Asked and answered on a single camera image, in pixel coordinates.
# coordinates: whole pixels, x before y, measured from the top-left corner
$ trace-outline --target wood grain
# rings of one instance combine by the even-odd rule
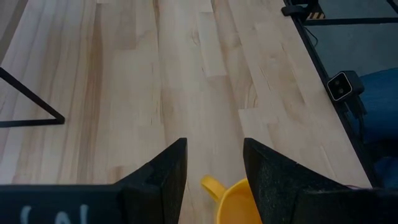
[[[29,0],[2,66],[67,118],[0,129],[1,184],[104,184],[181,137],[181,223],[244,178],[253,137],[342,184],[369,181],[281,0]],[[0,119],[47,115],[0,82]]]

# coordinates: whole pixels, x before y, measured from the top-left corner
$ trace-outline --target black metal bar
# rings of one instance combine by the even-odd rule
[[[394,0],[387,0],[388,4],[390,4],[391,8],[398,14],[398,6],[394,2]]]
[[[286,5],[289,5],[289,0],[284,0],[284,3]],[[291,17],[294,25],[296,26],[296,29],[298,31],[298,34],[301,36],[304,46],[306,47],[308,54],[321,78],[321,81],[323,83],[323,86],[326,89],[327,81],[329,80],[329,76],[322,65],[322,62],[317,54],[317,51],[315,50],[308,34],[307,31],[304,28],[303,23],[298,17]],[[373,166],[373,160],[371,159],[371,156],[368,152],[364,150],[363,143],[359,140],[357,135],[355,135],[354,130],[352,129],[345,112],[346,108],[338,104],[336,102],[332,102],[332,105],[334,106],[337,115],[339,116],[339,119],[341,123],[343,124],[343,127],[348,135],[349,140],[351,141],[351,144],[353,145],[353,148],[355,150],[356,155],[358,156],[359,161],[362,164],[362,167],[373,187],[382,187],[382,182],[379,180],[379,178],[376,175],[376,172],[374,170]]]
[[[42,126],[42,125],[53,125],[53,124],[64,124],[65,118],[48,105],[44,100],[38,97],[30,89],[24,86],[20,81],[14,78],[10,73],[0,67],[0,78],[20,91],[23,95],[32,100],[35,104],[41,107],[43,110],[50,113],[55,119],[35,119],[35,120],[22,120],[22,121],[0,121],[0,128],[11,128],[20,126]]]
[[[314,19],[304,22],[305,26],[355,25],[355,24],[391,24],[398,23],[398,17],[357,18],[357,19]]]

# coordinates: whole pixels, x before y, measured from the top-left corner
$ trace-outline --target yellow mug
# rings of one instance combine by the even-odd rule
[[[216,179],[206,175],[202,178],[201,185],[218,204],[216,224],[261,224],[247,179],[227,190]]]

